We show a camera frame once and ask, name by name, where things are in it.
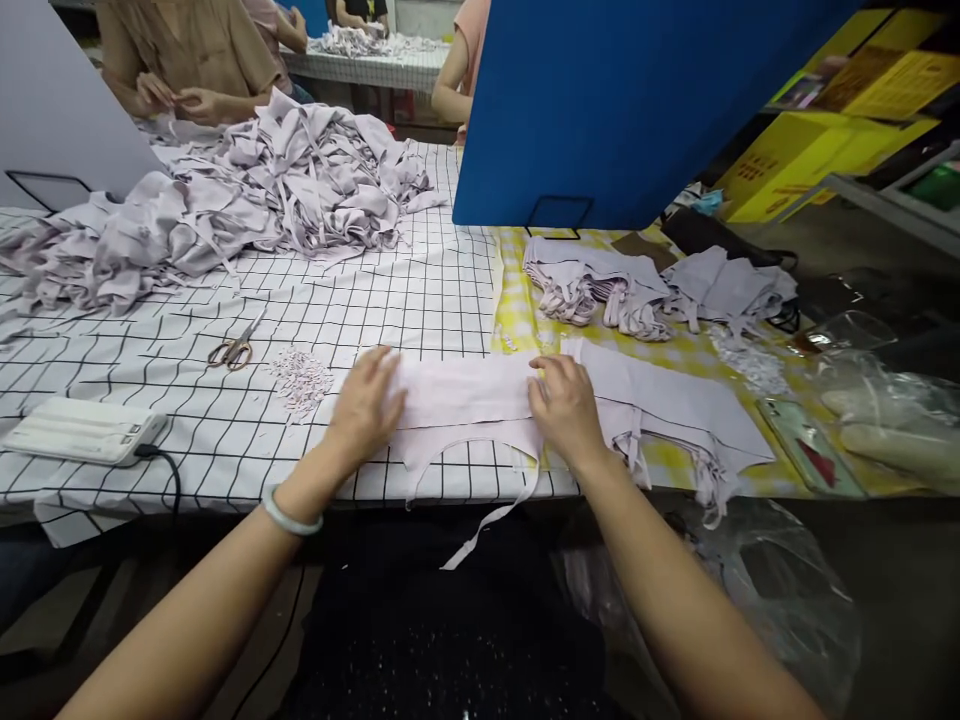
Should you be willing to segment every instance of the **scissors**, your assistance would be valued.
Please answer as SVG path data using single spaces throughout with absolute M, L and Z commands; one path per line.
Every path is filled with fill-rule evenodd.
M 266 312 L 266 308 L 261 310 L 260 314 L 257 315 L 252 323 L 247 325 L 247 329 L 244 330 L 243 334 L 236 340 L 224 340 L 217 345 L 213 352 L 207 356 L 207 365 L 209 367 L 225 365 L 227 370 L 234 372 L 250 362 L 250 358 L 253 357 L 253 350 L 249 342 L 250 336 L 253 334 L 257 325 L 260 324 L 260 320 Z

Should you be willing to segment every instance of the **white power bank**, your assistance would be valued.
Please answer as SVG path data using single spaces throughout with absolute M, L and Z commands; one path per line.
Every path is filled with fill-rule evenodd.
M 167 422 L 152 410 L 52 397 L 38 405 L 0 442 L 4 450 L 98 465 L 133 465 L 138 445 L 151 442 Z

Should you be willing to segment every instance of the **worker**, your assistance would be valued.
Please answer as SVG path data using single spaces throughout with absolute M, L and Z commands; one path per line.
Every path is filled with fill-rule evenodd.
M 337 25 L 370 31 L 370 23 L 383 25 L 383 35 L 390 34 L 387 0 L 337 0 Z
M 250 19 L 260 32 L 273 63 L 280 72 L 277 88 L 292 97 L 301 105 L 314 102 L 310 95 L 300 85 L 290 79 L 287 63 L 280 54 L 280 44 L 288 49 L 303 55 L 307 52 L 307 21 L 296 7 L 288 12 L 277 5 L 274 0 L 242 0 Z
M 467 137 L 489 14 L 490 0 L 464 0 L 453 21 L 453 44 L 433 86 L 433 111 L 441 120 L 460 123 L 458 145 Z
M 375 348 L 346 377 L 321 442 L 103 661 L 60 720 L 196 717 L 216 694 L 347 478 L 388 441 L 398 355 Z M 823 720 L 796 680 L 603 442 L 586 369 L 531 366 L 530 410 L 580 482 L 620 584 L 680 706 L 700 718 Z M 365 525 L 331 548 L 278 718 L 625 717 L 603 693 L 600 631 L 563 602 L 523 523 L 489 526 L 457 570 L 442 525 Z
M 280 71 L 241 0 L 101 0 L 103 79 L 136 117 L 247 120 Z

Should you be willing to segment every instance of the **hand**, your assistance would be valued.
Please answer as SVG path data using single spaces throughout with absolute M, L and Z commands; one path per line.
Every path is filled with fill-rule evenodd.
M 587 369 L 569 355 L 534 358 L 530 367 L 543 371 L 542 381 L 527 380 L 530 409 L 540 434 L 574 472 L 606 461 L 610 451 L 603 442 Z
M 227 96 L 206 88 L 187 88 L 176 96 L 177 105 L 198 125 L 216 126 L 226 120 Z
M 406 390 L 384 407 L 390 378 L 400 362 L 399 355 L 385 360 L 389 352 L 389 347 L 381 346 L 357 360 L 343 383 L 330 427 L 318 448 L 334 460 L 343 478 L 387 443 L 403 414 Z
M 137 96 L 149 114 L 170 110 L 175 105 L 173 90 L 153 73 L 137 76 Z

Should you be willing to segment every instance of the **plastic bag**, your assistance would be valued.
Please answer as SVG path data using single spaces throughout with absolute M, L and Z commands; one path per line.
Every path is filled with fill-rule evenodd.
M 825 353 L 820 400 L 844 426 L 850 452 L 913 473 L 941 492 L 960 493 L 960 387 L 894 373 L 872 353 Z
M 720 527 L 705 530 L 689 498 L 651 497 L 771 654 L 829 717 L 842 717 L 860 665 L 860 619 L 810 531 L 769 500 L 737 498 Z M 575 517 L 565 539 L 593 522 L 589 512 Z M 580 613 L 647 656 L 606 548 L 564 550 L 563 561 Z

